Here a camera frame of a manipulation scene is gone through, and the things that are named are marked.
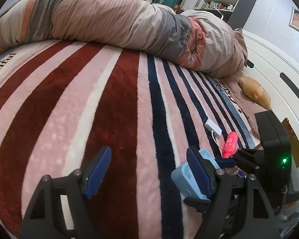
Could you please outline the light blue plastic device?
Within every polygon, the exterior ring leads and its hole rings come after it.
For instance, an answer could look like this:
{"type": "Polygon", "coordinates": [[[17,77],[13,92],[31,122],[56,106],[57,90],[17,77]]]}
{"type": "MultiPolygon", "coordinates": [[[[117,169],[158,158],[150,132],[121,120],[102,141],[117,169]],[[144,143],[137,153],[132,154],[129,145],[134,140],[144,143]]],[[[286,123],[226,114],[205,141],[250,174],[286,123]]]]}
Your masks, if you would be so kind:
{"type": "Polygon", "coordinates": [[[209,200],[216,192],[214,172],[219,168],[207,149],[191,146],[185,163],[171,173],[171,178],[185,198],[209,200]]]}

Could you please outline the pink red spray bottle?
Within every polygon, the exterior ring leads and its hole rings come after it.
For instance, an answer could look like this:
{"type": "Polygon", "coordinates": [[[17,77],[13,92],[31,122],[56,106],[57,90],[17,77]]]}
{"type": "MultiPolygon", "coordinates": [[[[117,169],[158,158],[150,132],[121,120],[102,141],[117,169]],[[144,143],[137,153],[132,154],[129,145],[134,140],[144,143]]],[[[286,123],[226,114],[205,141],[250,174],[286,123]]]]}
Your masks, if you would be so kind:
{"type": "Polygon", "coordinates": [[[238,134],[236,132],[230,132],[227,136],[224,148],[222,150],[222,157],[224,159],[234,155],[238,148],[238,134]]]}

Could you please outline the cardboard box with label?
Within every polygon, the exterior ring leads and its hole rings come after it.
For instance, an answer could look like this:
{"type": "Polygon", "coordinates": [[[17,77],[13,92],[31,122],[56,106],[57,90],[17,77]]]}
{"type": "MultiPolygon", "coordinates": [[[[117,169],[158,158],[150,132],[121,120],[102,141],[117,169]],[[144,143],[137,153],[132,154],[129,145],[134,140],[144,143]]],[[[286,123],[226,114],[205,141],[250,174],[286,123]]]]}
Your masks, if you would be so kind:
{"type": "Polygon", "coordinates": [[[292,128],[291,124],[289,123],[289,119],[285,118],[282,122],[284,129],[286,130],[290,142],[291,142],[291,153],[297,168],[299,168],[299,139],[292,128]]]}

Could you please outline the white usb adapter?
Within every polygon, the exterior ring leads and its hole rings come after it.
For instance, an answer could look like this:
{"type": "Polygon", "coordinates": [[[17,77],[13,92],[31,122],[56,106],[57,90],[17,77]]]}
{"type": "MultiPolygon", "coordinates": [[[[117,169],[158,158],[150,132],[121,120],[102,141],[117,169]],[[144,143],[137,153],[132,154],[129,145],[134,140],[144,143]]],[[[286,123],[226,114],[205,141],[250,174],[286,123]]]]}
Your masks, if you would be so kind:
{"type": "Polygon", "coordinates": [[[217,137],[221,136],[222,129],[210,118],[207,119],[205,122],[205,127],[210,131],[213,132],[217,137]]]}

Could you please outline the mauve bed sheet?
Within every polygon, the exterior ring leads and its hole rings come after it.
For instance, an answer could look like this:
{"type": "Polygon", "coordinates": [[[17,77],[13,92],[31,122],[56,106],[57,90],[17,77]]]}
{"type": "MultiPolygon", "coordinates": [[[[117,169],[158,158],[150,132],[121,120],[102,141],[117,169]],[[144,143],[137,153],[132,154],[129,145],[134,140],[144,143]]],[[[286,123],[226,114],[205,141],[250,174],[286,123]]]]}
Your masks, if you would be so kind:
{"type": "Polygon", "coordinates": [[[250,98],[246,96],[241,86],[239,85],[239,79],[241,77],[246,77],[246,75],[242,71],[234,75],[230,75],[228,77],[222,77],[220,78],[220,80],[229,89],[231,96],[244,113],[250,125],[250,133],[254,135],[257,139],[259,139],[260,135],[258,132],[255,114],[259,112],[264,112],[266,111],[266,109],[253,102],[250,98]]]}

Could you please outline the brown plush toy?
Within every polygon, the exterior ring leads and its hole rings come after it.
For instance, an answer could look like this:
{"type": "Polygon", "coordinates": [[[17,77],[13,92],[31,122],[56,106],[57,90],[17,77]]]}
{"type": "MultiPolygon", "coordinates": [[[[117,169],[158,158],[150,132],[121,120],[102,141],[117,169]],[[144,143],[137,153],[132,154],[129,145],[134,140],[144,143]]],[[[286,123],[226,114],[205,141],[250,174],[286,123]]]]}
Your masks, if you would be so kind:
{"type": "Polygon", "coordinates": [[[255,79],[249,76],[241,77],[239,79],[239,85],[248,98],[267,110],[271,109],[269,94],[255,79]]]}

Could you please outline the white headboard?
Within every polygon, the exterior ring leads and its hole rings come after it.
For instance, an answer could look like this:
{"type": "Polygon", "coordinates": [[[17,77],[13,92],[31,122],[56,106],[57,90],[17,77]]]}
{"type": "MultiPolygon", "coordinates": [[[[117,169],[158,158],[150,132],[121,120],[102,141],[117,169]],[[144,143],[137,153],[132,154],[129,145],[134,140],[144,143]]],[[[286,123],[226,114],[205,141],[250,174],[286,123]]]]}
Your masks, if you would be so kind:
{"type": "Polygon", "coordinates": [[[289,119],[299,139],[299,64],[263,38],[243,31],[248,60],[254,65],[244,74],[257,80],[271,99],[271,109],[279,120],[289,119]]]}

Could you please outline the striped plush blanket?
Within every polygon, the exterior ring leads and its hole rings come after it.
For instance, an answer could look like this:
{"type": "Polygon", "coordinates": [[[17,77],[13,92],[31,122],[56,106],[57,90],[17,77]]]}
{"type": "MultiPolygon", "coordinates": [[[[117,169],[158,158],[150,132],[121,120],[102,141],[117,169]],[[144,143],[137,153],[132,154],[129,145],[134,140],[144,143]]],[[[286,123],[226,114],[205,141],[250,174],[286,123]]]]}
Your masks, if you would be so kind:
{"type": "Polygon", "coordinates": [[[254,147],[218,81],[138,51],[47,40],[0,55],[0,224],[18,237],[45,174],[65,176],[102,146],[112,160],[88,202],[103,238],[193,238],[201,216],[171,179],[190,145],[221,157],[229,132],[254,147]],[[218,142],[205,127],[222,130],[218,142]]]}

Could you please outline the rolled beige quilt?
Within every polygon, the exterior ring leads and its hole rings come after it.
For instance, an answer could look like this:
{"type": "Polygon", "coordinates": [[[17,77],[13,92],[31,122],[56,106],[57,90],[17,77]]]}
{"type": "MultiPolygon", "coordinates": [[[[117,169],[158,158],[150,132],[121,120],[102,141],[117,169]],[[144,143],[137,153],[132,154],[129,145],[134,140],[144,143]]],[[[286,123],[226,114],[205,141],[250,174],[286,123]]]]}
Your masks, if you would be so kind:
{"type": "Polygon", "coordinates": [[[19,0],[0,15],[0,54],[48,39],[137,50],[213,78],[247,63],[241,29],[197,10],[176,14],[140,0],[19,0]]]}

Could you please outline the dark bookshelf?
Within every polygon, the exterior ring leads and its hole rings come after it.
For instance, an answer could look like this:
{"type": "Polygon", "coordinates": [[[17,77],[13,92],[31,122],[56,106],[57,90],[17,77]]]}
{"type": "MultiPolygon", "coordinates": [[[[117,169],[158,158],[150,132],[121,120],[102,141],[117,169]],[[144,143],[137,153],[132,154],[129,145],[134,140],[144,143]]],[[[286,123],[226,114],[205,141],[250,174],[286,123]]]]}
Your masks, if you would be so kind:
{"type": "Polygon", "coordinates": [[[197,0],[194,9],[213,13],[232,29],[242,29],[255,3],[256,0],[197,0]]]}

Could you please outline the framed wall picture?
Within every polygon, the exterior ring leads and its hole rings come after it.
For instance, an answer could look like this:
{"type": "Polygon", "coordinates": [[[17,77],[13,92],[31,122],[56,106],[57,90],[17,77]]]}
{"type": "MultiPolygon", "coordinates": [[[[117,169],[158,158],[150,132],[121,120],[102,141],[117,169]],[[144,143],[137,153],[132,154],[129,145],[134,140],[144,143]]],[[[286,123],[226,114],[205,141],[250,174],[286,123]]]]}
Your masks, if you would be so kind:
{"type": "Polygon", "coordinates": [[[297,8],[292,9],[289,27],[299,32],[299,10],[297,8]]]}

